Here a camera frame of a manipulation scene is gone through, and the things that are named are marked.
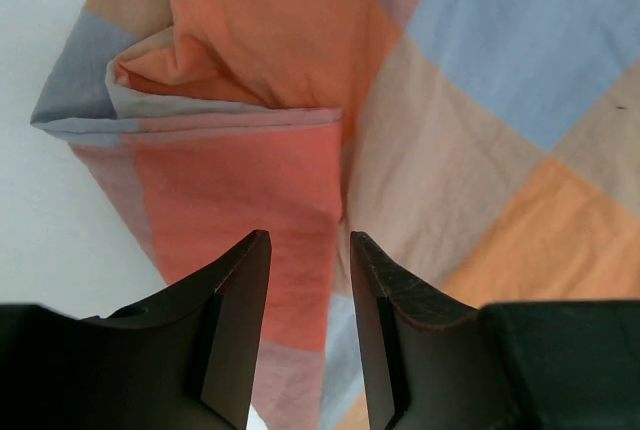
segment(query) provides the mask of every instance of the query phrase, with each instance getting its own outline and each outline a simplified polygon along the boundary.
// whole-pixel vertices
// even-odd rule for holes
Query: table surface
[[[69,147],[29,118],[84,0],[0,0],[0,302],[105,316],[164,284]]]

